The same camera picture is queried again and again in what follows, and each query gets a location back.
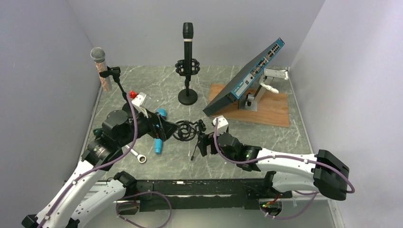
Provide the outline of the black tripod shock mount stand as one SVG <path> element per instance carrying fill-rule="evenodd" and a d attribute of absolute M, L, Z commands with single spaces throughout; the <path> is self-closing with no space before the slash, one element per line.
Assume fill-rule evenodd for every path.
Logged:
<path fill-rule="evenodd" d="M 176 140 L 181 142 L 188 142 L 193 140 L 197 136 L 197 143 L 195 145 L 193 154 L 190 157 L 192 161 L 194 159 L 194 154 L 196 152 L 196 148 L 198 148 L 202 141 L 202 135 L 206 131 L 206 125 L 202 119 L 199 119 L 196 122 L 190 122 L 187 120 L 177 121 L 178 129 L 173 134 Z"/>

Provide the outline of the black microphone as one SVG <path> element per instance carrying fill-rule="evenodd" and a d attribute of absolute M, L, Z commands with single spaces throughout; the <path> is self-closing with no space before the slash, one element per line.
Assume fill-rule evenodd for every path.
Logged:
<path fill-rule="evenodd" d="M 193 24 L 185 22 L 182 28 L 182 36 L 184 41 L 184 72 L 191 75 L 192 72 L 192 39 L 193 39 Z"/>

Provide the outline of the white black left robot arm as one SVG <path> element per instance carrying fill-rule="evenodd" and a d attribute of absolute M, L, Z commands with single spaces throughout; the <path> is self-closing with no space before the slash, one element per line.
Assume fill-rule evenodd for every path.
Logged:
<path fill-rule="evenodd" d="M 95 140 L 90 142 L 73 174 L 53 200 L 40 212 L 27 215 L 25 228 L 83 228 L 91 219 L 115 200 L 129 200 L 136 195 L 137 179 L 125 171 L 114 176 L 103 190 L 84 199 L 91 188 L 114 163 L 127 155 L 122 149 L 133 148 L 133 140 L 144 135 L 168 140 L 178 124 L 166 120 L 158 113 L 138 113 L 125 110 L 112 111 L 101 128 L 94 130 Z"/>

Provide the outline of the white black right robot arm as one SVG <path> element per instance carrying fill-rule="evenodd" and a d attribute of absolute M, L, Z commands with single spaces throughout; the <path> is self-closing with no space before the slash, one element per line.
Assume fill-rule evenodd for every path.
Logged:
<path fill-rule="evenodd" d="M 354 193 L 348 180 L 349 167 L 328 150 L 316 154 L 289 154 L 259 146 L 246 145 L 229 133 L 202 134 L 197 147 L 201 155 L 220 154 L 228 162 L 244 171 L 266 174 L 262 192 L 267 197 L 288 191 L 312 191 L 332 200 L 344 201 Z"/>

